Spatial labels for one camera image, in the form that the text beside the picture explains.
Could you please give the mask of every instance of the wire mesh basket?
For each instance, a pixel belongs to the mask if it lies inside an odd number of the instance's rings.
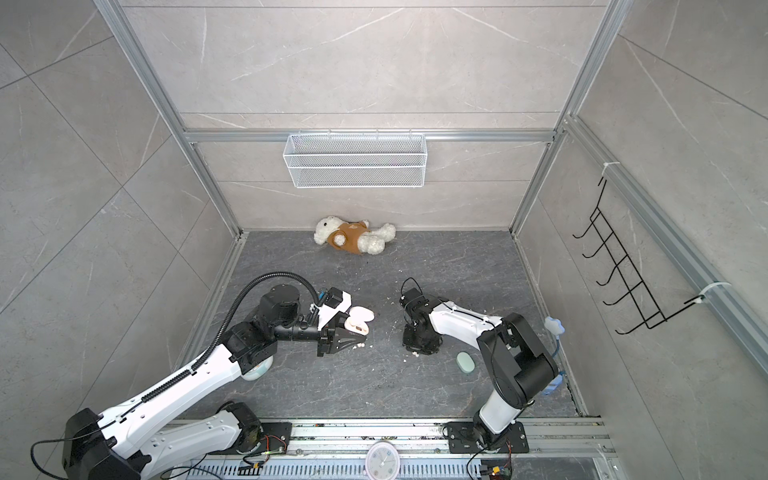
[[[423,134],[293,134],[283,158],[297,188],[421,187]]]

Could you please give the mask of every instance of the tiled wall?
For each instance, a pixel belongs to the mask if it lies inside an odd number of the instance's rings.
[[[766,20],[757,0],[635,2],[580,113],[763,319]],[[768,384],[705,306],[614,331],[640,317],[629,298],[602,303],[625,290],[617,276],[596,284],[612,263],[605,250],[582,256],[599,246],[594,232],[572,236],[588,225],[599,177],[567,141],[521,235],[548,308],[570,327],[564,351],[590,413],[606,417],[632,478],[763,478],[768,419],[756,409]],[[601,207],[665,313],[697,293],[610,185]],[[650,312],[647,296],[640,305]]]
[[[191,128],[552,128],[601,0],[124,0]],[[293,187],[276,144],[201,144],[242,227],[326,215],[506,229],[543,144],[430,142],[417,189]]]
[[[90,0],[0,5],[0,477],[177,360],[232,238],[169,137]]]

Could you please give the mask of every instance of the marble floor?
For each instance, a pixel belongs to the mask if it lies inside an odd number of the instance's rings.
[[[377,256],[352,255],[317,246],[311,232],[252,232],[218,307],[208,340],[213,338],[234,297],[255,276],[289,270],[315,288],[336,286],[350,292],[353,305],[376,313],[364,348],[316,357],[314,343],[281,342],[270,371],[256,382],[239,379],[185,412],[209,415],[226,400],[250,405],[262,418],[309,417],[465,417],[473,415],[492,391],[479,352],[445,337],[440,351],[416,357],[402,346],[403,317],[397,302],[402,281],[415,277],[427,293],[447,296],[475,311],[520,313],[545,345],[552,341],[525,277],[509,233],[401,232]],[[253,289],[234,317],[236,323],[279,280]],[[306,308],[309,301],[304,298]],[[462,373],[456,355],[468,352],[475,371]],[[535,417],[577,415],[571,393],[562,386],[536,398],[523,414]]]

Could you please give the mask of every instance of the white zip tie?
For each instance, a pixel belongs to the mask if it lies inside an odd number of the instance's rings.
[[[608,165],[617,165],[617,164],[620,164],[620,163],[621,163],[621,162],[605,162],[605,163],[603,164],[603,171],[602,171],[602,172],[600,172],[600,176],[601,176],[601,177],[605,177],[605,169],[606,169],[606,168],[608,168]]]
[[[730,285],[730,283],[728,283],[728,282],[714,282],[714,283],[710,283],[709,285],[705,286],[705,287],[704,287],[704,288],[703,288],[703,289],[702,289],[702,290],[699,292],[699,298],[695,299],[695,300],[694,300],[694,303],[702,303],[702,302],[704,301],[702,297],[704,297],[704,294],[705,294],[705,293],[706,293],[708,290],[710,290],[710,289],[713,289],[713,288],[714,288],[714,287],[716,287],[716,286],[725,286],[725,285],[731,286],[731,285]]]

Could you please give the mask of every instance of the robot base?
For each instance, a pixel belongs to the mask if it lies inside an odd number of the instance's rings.
[[[502,433],[490,435],[482,425],[477,422],[448,422],[443,429],[445,437],[448,439],[448,447],[451,453],[480,453],[481,451],[490,451],[501,449],[505,450],[507,442],[511,447],[512,453],[529,453],[528,437],[525,434],[525,428],[520,422],[512,423]],[[478,445],[478,440],[483,439],[487,448]]]

